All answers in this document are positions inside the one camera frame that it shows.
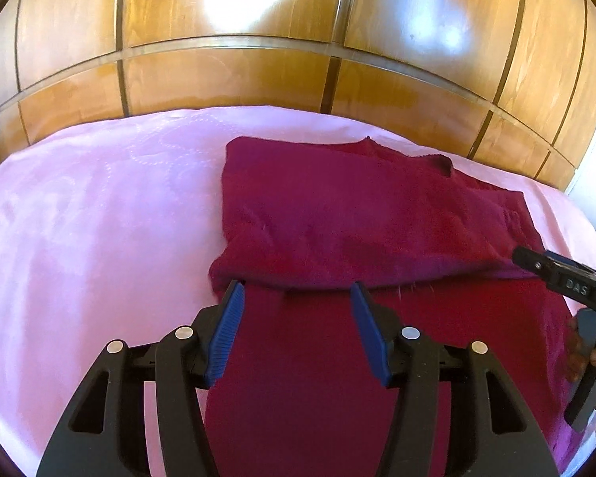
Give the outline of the person's right hand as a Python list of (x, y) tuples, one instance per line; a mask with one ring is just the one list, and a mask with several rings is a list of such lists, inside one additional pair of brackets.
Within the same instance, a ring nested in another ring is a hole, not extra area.
[(596, 411), (596, 312), (589, 308), (577, 312), (567, 328), (565, 346), (566, 378), (576, 388), (564, 419), (581, 432)]

